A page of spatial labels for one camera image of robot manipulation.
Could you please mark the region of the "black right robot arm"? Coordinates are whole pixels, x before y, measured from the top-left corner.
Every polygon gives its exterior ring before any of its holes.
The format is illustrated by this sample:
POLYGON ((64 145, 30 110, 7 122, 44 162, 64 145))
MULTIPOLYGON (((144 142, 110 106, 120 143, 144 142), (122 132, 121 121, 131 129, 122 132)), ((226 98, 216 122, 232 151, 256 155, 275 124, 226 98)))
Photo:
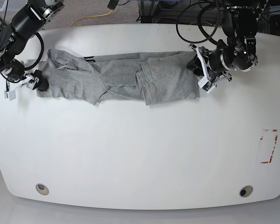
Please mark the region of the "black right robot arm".
POLYGON ((11 23, 2 26, 0 30, 0 75, 6 84, 27 84, 32 90, 46 91, 49 83, 40 70, 33 69, 41 60, 44 53, 44 41, 38 33, 46 24, 51 22, 62 9, 62 0, 29 0, 26 5, 12 18, 11 23), (25 48, 28 40, 36 36, 41 50, 36 61, 26 67, 15 59, 25 48))

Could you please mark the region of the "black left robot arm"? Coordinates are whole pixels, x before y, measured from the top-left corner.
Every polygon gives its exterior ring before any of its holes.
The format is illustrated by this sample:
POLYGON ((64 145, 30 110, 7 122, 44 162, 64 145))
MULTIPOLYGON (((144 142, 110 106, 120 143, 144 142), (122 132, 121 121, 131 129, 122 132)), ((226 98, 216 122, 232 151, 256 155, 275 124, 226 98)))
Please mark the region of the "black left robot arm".
POLYGON ((205 39, 190 41, 196 52, 189 62, 188 69, 201 77, 198 85, 201 88, 214 87, 221 79, 232 80, 229 71, 249 71, 257 64, 256 33, 257 18, 252 3, 246 0, 214 0, 205 1, 197 15, 197 26, 205 39), (201 23, 206 11, 215 9, 216 25, 208 34, 201 23))

